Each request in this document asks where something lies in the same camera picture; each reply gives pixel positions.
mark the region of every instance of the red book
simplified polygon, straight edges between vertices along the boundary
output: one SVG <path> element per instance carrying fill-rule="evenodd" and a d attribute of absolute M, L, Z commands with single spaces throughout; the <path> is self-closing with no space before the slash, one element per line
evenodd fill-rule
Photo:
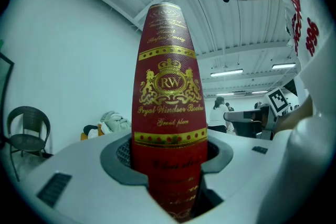
<path fill-rule="evenodd" d="M 133 168 L 149 178 L 152 197 L 177 221 L 190 219 L 206 117 L 194 46 L 181 9 L 149 8 L 136 63 L 132 105 Z"/>

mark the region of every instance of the chair seat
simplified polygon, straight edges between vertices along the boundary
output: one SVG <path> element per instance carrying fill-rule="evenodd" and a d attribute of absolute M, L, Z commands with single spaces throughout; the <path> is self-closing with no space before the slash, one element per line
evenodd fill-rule
<path fill-rule="evenodd" d="M 10 143 L 21 151 L 40 151 L 44 148 L 44 141 L 30 134 L 15 134 L 10 139 Z"/>

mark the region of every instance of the black trousers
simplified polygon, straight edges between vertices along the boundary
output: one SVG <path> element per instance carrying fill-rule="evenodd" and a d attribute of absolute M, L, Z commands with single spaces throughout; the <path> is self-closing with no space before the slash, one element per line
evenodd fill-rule
<path fill-rule="evenodd" d="M 219 125 L 219 126 L 208 126 L 208 129 L 226 133 L 226 127 L 225 125 Z"/>

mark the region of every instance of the pile of clothes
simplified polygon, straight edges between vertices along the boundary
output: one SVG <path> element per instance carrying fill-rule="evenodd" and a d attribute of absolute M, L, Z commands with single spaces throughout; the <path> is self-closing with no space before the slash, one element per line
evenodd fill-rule
<path fill-rule="evenodd" d="M 99 135 L 115 133 L 130 128 L 130 121 L 125 119 L 118 112 L 109 111 L 101 117 L 98 126 L 87 125 L 83 131 L 88 136 L 88 139 L 90 139 L 98 137 Z"/>

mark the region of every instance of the ceiling light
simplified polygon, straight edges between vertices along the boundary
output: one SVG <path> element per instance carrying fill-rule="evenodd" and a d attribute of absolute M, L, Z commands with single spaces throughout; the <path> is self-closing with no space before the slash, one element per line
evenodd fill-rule
<path fill-rule="evenodd" d="M 260 92 L 252 92 L 253 94 L 258 94 L 258 93 L 266 93 L 268 91 L 260 91 Z"/>
<path fill-rule="evenodd" d="M 218 77 L 218 76 L 225 76 L 225 75 L 239 74 L 239 73 L 243 73 L 243 69 L 237 69 L 237 70 L 231 70 L 231 71 L 225 71 L 225 72 L 218 72 L 218 73 L 211 73 L 211 77 Z"/>
<path fill-rule="evenodd" d="M 219 94 L 216 94 L 216 95 L 234 95 L 234 93 L 219 93 Z"/>
<path fill-rule="evenodd" d="M 294 67 L 296 63 L 281 63 L 279 65 L 273 65 L 272 69 L 279 69 L 279 68 L 291 68 Z"/>

